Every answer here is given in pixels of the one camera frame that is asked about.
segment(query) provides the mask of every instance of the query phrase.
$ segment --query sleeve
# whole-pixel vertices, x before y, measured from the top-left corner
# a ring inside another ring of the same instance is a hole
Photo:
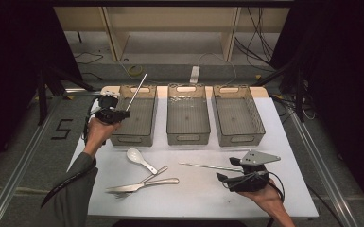
[[[69,171],[58,179],[56,185],[87,169],[92,163],[91,156],[82,152]],[[41,208],[30,226],[85,226],[97,172],[98,169],[94,167],[86,176],[70,183],[55,194]]]

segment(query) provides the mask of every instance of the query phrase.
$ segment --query white table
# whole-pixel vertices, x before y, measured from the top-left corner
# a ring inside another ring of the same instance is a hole
[[[287,141],[285,131],[273,102],[268,97],[255,98],[266,134],[255,150],[277,155],[281,161],[266,164],[268,171],[282,180],[286,200],[285,207],[293,218],[316,218],[319,214],[305,186],[303,176]],[[116,199],[105,193],[105,188],[139,183],[150,172],[143,166],[127,159],[130,147],[114,147],[110,140],[96,155],[97,167],[89,215],[117,218],[166,218],[166,219],[250,219],[267,218],[249,199],[224,188],[216,172],[229,177],[239,173],[219,171],[195,166],[182,166],[179,162],[210,166],[232,166],[230,157],[242,158],[250,147],[221,148],[217,141],[217,129],[213,118],[211,101],[208,101],[211,134],[207,146],[169,146],[166,137],[166,98],[160,96],[156,115],[153,146],[138,148],[147,162],[159,169],[168,170],[153,180],[179,178],[179,184],[165,184],[140,189],[124,199]],[[84,142],[80,139],[71,164],[82,152]],[[276,185],[278,181],[271,176]]]

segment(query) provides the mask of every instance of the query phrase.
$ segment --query gray floor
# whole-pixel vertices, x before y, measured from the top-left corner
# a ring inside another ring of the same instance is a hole
[[[113,62],[105,34],[82,32],[83,43],[78,42],[76,32],[67,32],[75,56],[89,52],[102,55],[99,61],[89,64],[79,64],[84,80],[95,86],[122,84],[124,82],[137,83],[125,73],[130,65],[142,65],[144,72],[150,75],[150,82],[167,84],[169,81],[187,82],[193,65],[201,67],[199,81],[205,83],[222,83],[234,79],[236,83],[253,83],[256,75],[265,77],[268,71],[250,66],[245,55],[234,49],[233,58],[225,62],[221,57],[218,34],[213,33],[135,33],[128,42],[122,61]],[[241,41],[248,41],[247,34],[239,34]],[[277,41],[277,34],[267,35],[270,45]],[[262,53],[258,42],[252,46],[256,53]],[[93,61],[98,56],[83,54],[77,57],[78,62]],[[251,60],[256,67],[266,67],[260,61]],[[97,79],[91,73],[102,77]],[[278,80],[267,84],[270,94],[278,94]],[[76,87],[71,83],[64,83],[67,88]],[[92,96],[74,94],[60,101],[58,108],[50,117],[43,138],[38,149],[30,160],[29,166],[21,177],[17,190],[11,199],[0,226],[27,226],[38,212],[44,195],[51,188],[51,183],[66,171],[75,150],[78,138],[82,132],[84,113],[90,105]],[[285,109],[275,103],[279,113]],[[30,101],[29,109],[22,119],[22,123],[12,135],[8,150],[0,154],[0,192],[5,187],[13,170],[33,139],[37,130],[38,101]],[[52,140],[55,136],[64,136],[63,131],[56,131],[61,119],[72,119],[62,126],[70,129],[64,140]],[[293,123],[292,116],[285,114],[281,121],[287,138],[296,156],[303,178],[321,197],[334,209],[330,196],[327,194],[322,179],[309,155],[309,152]],[[338,189],[350,206],[350,211],[357,222],[357,226],[364,226],[364,194],[350,174],[349,169],[338,158],[330,136],[322,125],[321,117],[313,120],[306,119],[304,123],[310,131],[311,137],[324,159],[327,168],[336,180]],[[325,208],[321,201],[313,195],[320,216],[314,220],[295,220],[297,226],[338,226],[338,223]],[[87,226],[112,226],[114,218],[88,217]],[[247,226],[266,226],[267,219],[242,220]]]

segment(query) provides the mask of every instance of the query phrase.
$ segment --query gray storage bin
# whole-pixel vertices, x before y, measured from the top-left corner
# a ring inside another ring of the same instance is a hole
[[[137,86],[123,85],[119,93],[122,97],[116,106],[125,110],[134,96]],[[157,87],[142,85],[129,107],[130,118],[122,121],[122,127],[111,136],[114,146],[151,147],[153,143],[157,109]]]
[[[206,145],[211,128],[205,86],[169,84],[166,133],[169,145]]]
[[[221,147],[257,146],[264,125],[248,85],[213,87],[212,104]]]

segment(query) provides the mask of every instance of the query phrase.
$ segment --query black tape marking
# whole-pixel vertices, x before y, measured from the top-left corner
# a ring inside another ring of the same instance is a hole
[[[61,129],[61,123],[64,121],[73,121],[73,119],[61,119],[59,122],[59,125],[56,128],[56,131],[66,131],[66,134],[63,137],[51,137],[51,140],[63,140],[63,139],[67,139],[67,135],[70,132],[70,129]]]

